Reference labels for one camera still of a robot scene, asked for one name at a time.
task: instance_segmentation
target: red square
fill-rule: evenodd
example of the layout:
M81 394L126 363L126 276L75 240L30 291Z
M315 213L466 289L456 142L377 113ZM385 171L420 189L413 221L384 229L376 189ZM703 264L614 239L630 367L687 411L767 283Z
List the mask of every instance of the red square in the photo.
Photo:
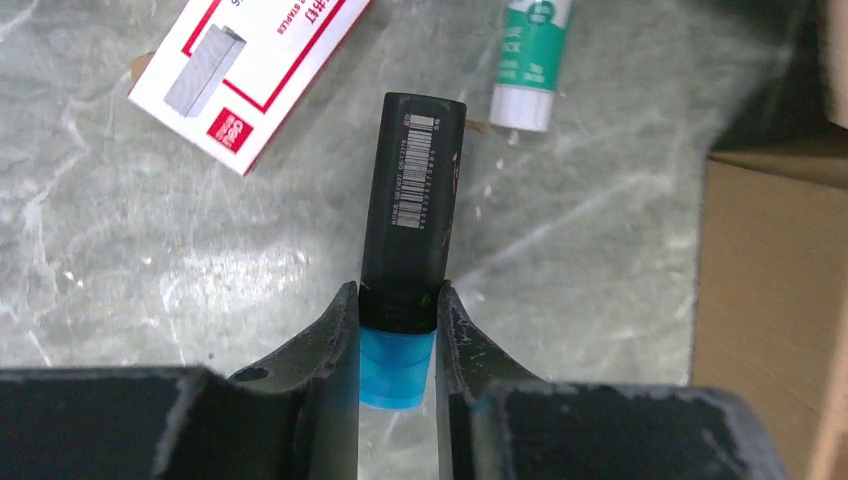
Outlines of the red square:
M224 108L206 132L233 153L238 153L253 127L238 115Z

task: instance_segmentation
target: white box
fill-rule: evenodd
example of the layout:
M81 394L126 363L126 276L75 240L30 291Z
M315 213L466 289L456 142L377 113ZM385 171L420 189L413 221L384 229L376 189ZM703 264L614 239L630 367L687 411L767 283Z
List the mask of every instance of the white box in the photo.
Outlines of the white box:
M246 174L370 0L189 0L129 99Z

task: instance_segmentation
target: gray staple image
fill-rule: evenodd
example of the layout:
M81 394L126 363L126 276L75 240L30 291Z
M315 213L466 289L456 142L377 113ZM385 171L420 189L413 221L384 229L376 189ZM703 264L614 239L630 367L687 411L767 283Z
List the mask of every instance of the gray staple image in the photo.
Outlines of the gray staple image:
M165 103L183 117L200 115L245 45L229 28L209 27L165 95Z

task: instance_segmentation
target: white barcode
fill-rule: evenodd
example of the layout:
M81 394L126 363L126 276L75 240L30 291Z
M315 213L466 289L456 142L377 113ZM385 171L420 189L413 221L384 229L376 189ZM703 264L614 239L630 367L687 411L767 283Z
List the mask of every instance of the white barcode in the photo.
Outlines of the white barcode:
M433 123L435 123L435 119L432 117L422 117L421 115L409 116L409 128L417 128L419 130L432 132Z
M403 156L397 222L401 227L420 228L424 220L424 195L427 169L430 163L430 146L433 143L434 119L410 115L409 133L406 135L406 152Z

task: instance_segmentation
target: table surface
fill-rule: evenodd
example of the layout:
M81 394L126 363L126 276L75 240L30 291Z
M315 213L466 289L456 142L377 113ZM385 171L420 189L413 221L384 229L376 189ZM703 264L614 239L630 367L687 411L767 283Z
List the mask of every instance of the table surface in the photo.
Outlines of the table surface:
M551 132L467 134L449 278L540 376L687 380L704 158L802 10L740 3L579 1ZM232 373L357 279L383 94L487 117L504 2L374 0L240 178L126 100L182 4L0 5L4 366ZM363 409L360 478L436 478L435 430L432 385Z

